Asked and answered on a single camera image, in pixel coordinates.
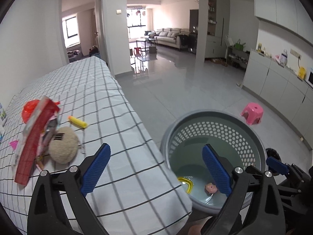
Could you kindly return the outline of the pink pig toy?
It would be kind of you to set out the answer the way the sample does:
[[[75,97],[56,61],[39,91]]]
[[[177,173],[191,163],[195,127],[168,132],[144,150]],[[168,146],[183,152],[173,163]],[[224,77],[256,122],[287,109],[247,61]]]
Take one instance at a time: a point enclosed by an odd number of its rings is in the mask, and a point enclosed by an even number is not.
[[[208,183],[205,185],[205,190],[210,194],[215,194],[218,191],[218,188],[213,183]]]

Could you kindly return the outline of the beige round plush pouch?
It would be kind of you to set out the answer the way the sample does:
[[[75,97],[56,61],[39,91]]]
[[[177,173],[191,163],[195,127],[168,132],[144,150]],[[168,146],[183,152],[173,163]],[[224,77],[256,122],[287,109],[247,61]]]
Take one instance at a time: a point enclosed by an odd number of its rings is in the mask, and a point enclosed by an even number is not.
[[[67,164],[76,156],[79,145],[79,139],[73,129],[60,127],[52,137],[48,151],[56,163]]]

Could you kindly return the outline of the pink triangular wrapper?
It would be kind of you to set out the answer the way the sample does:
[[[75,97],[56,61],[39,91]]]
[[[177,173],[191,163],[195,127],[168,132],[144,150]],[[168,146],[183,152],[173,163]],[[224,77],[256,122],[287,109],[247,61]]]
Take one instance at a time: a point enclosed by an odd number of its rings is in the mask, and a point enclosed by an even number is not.
[[[11,148],[15,151],[16,148],[17,148],[17,145],[18,145],[19,141],[18,140],[15,140],[15,141],[11,141],[9,143],[9,145],[11,146]]]

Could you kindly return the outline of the yellow marker pen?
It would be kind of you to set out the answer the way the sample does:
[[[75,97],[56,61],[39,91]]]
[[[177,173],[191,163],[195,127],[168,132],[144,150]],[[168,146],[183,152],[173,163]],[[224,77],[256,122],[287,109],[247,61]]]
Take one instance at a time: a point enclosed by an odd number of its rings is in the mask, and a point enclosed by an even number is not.
[[[74,116],[68,116],[68,120],[75,126],[79,128],[87,128],[88,124],[85,121],[82,121]]]

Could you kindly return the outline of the red toothpaste box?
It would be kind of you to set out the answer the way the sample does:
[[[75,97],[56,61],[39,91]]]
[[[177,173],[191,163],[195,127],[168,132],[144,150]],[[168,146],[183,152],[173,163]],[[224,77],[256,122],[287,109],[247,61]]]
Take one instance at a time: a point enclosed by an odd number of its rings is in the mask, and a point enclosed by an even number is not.
[[[47,96],[42,97],[29,114],[15,150],[12,163],[14,182],[26,186],[39,147],[40,136],[48,120],[59,112],[58,104]]]

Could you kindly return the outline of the red plastic bag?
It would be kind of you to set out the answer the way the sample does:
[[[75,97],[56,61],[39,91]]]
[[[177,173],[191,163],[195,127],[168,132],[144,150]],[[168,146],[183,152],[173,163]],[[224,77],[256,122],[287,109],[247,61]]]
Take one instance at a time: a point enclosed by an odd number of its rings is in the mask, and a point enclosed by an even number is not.
[[[36,106],[38,105],[40,100],[35,99],[35,100],[31,100],[28,101],[22,109],[22,120],[23,122],[26,124],[29,120],[29,118],[31,117],[33,111],[35,110]]]

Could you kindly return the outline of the grey perforated laundry basket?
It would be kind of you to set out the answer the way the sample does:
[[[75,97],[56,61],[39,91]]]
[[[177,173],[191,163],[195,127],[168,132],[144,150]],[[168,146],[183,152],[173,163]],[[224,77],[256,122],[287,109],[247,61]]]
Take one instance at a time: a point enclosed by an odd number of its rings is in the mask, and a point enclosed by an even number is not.
[[[266,152],[255,132],[217,110],[192,111],[177,119],[163,135],[160,150],[193,209],[208,215],[218,214],[231,194],[235,168],[267,169]]]

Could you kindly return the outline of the pink plastic stool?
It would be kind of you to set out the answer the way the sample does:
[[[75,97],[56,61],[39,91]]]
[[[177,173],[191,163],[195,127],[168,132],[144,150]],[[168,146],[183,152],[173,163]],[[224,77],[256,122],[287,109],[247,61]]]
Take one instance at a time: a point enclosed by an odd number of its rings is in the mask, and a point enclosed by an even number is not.
[[[264,110],[258,103],[250,102],[244,107],[240,115],[245,117],[248,125],[253,125],[261,122],[263,113]]]

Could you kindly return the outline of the white low cabinet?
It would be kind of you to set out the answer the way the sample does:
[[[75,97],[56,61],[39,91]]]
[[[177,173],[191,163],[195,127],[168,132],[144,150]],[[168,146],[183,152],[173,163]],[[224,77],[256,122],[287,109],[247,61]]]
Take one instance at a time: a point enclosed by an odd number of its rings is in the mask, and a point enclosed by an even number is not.
[[[312,149],[312,87],[289,68],[250,51],[242,87],[281,117]]]

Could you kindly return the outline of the checkered white tablecloth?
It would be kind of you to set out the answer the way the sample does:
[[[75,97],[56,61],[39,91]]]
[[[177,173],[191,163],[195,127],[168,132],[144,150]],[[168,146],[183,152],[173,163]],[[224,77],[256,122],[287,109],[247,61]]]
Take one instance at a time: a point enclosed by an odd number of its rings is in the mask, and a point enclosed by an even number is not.
[[[25,187],[14,181],[15,150],[22,138],[21,113],[30,100],[42,97],[60,102],[58,121],[69,116],[87,123],[74,128],[82,145],[72,160],[79,165],[103,143],[111,158],[87,201],[110,234],[177,234],[186,224],[192,203],[168,169],[156,143],[126,99],[104,61],[91,57],[54,70],[28,84],[13,97],[1,141],[1,205],[13,224],[27,232],[31,196],[39,177],[32,169]]]

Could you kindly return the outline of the yellow kettle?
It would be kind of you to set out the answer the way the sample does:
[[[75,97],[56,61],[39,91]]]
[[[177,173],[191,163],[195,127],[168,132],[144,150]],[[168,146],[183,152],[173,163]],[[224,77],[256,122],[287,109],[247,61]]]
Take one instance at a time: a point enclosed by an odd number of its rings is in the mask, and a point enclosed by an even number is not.
[[[302,80],[305,79],[305,76],[306,76],[306,69],[302,66],[299,67],[299,70],[298,70],[298,77]]]

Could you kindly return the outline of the white robot figure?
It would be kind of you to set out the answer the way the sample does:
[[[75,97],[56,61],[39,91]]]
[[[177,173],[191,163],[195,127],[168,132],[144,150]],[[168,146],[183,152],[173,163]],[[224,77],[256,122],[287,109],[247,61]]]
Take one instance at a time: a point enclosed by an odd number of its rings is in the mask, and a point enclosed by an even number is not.
[[[288,61],[288,52],[285,49],[285,50],[283,50],[283,52],[281,53],[281,56],[280,56],[280,65],[286,66],[287,61]]]

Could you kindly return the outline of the green tote bag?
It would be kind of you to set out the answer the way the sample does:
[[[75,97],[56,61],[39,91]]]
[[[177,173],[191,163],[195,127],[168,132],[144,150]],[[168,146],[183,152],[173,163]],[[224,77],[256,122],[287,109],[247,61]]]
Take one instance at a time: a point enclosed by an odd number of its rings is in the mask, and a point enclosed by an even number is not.
[[[246,45],[245,42],[241,42],[241,39],[238,39],[238,41],[234,44],[234,48],[235,48],[236,50],[243,51],[245,45]]]

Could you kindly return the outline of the beige sofa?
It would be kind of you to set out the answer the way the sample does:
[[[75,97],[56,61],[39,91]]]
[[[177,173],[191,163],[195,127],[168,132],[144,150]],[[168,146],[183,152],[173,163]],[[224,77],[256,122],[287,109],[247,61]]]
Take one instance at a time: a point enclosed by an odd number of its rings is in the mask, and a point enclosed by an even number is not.
[[[157,45],[176,49],[188,49],[189,30],[181,28],[162,28],[156,31],[146,31],[145,39],[150,39]]]

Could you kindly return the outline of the red small stool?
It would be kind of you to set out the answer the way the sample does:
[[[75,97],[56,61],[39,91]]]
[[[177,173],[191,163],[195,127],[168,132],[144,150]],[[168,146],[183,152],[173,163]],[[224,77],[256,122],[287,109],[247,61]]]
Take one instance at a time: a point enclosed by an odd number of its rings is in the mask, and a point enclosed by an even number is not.
[[[135,47],[135,48],[133,49],[133,51],[134,51],[134,56],[135,56],[135,57],[142,56],[142,49],[141,49],[141,47]]]

